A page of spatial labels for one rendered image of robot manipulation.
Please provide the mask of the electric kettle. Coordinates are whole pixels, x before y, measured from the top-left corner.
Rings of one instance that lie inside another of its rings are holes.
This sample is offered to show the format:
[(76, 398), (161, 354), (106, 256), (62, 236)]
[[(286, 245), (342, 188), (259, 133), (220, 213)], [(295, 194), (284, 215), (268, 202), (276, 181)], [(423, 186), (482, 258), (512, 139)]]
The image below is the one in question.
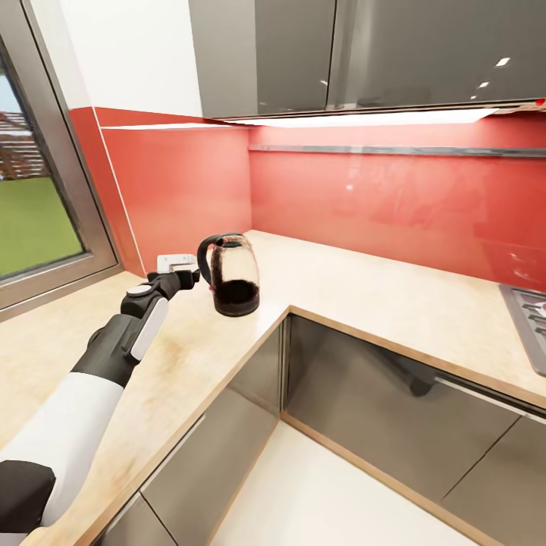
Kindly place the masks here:
[[(210, 265), (207, 251), (212, 246)], [(255, 312), (261, 303), (259, 270), (253, 245), (241, 233), (215, 234), (207, 237), (196, 254), (201, 275), (213, 292), (215, 310), (228, 317)]]

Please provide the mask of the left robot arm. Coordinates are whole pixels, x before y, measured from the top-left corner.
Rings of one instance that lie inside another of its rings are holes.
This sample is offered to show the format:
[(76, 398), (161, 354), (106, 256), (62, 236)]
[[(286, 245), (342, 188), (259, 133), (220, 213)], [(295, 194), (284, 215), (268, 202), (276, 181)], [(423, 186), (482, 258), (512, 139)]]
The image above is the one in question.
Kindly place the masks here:
[(194, 255), (159, 255), (158, 271), (126, 291), (119, 314), (96, 330), (86, 352), (33, 418), (0, 451), (0, 546), (19, 546), (54, 525), (82, 490), (133, 369), (179, 290), (201, 270)]

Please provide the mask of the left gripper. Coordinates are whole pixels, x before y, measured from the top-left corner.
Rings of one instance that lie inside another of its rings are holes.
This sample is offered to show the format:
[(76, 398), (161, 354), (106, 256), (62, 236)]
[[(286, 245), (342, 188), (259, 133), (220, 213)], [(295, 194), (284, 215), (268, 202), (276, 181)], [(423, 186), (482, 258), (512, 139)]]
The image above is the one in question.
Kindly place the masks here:
[(172, 287), (174, 292), (179, 290), (192, 290), (195, 283), (200, 281), (201, 275), (200, 268), (190, 270), (177, 270), (168, 274), (159, 274), (157, 271), (150, 272), (147, 275), (148, 282), (156, 280), (167, 281)]

